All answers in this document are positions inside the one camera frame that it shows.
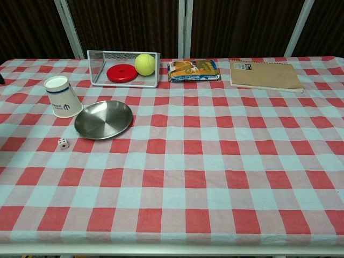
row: metal plate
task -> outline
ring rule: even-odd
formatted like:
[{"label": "metal plate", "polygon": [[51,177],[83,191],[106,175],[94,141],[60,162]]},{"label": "metal plate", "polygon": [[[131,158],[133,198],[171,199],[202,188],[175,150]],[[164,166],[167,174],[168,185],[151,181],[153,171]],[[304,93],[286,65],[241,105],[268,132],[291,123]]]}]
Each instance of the metal plate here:
[{"label": "metal plate", "polygon": [[85,107],[76,117],[75,130],[82,136],[101,140],[113,137],[128,128],[133,113],[120,101],[101,101]]}]

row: tennis ball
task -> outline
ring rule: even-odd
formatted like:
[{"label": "tennis ball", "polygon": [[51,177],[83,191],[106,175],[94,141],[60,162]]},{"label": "tennis ball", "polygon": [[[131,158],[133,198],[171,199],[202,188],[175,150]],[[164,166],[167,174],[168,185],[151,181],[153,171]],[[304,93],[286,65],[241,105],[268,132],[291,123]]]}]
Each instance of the tennis ball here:
[{"label": "tennis ball", "polygon": [[140,54],[135,59],[135,69],[143,76],[151,75],[155,70],[155,59],[149,54]]}]

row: wire basket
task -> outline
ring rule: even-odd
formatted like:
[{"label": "wire basket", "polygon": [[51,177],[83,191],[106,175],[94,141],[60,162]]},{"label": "wire basket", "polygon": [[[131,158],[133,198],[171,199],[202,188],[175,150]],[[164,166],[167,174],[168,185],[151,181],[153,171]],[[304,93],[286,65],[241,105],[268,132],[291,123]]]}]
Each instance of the wire basket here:
[{"label": "wire basket", "polygon": [[[155,59],[155,71],[149,76],[138,75],[130,82],[111,82],[106,72],[114,65],[134,65],[135,58],[139,54],[149,54]],[[154,52],[122,52],[122,51],[97,51],[87,50],[91,83],[94,86],[156,88],[159,77],[160,53]]]}]

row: paper cup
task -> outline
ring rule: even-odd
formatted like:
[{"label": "paper cup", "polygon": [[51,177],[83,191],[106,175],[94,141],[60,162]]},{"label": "paper cup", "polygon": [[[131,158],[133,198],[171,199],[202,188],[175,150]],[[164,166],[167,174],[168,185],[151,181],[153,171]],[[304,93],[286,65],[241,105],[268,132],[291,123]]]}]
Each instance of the paper cup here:
[{"label": "paper cup", "polygon": [[67,77],[51,77],[44,82],[44,86],[55,116],[61,118],[72,117],[79,114],[83,109]]}]

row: spiral notebook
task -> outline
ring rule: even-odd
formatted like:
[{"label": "spiral notebook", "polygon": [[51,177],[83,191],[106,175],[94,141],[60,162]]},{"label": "spiral notebook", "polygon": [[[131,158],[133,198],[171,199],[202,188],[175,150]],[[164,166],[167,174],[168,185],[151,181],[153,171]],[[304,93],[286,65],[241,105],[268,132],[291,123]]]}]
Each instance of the spiral notebook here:
[{"label": "spiral notebook", "polygon": [[291,64],[230,60],[231,85],[302,93],[304,88]]}]

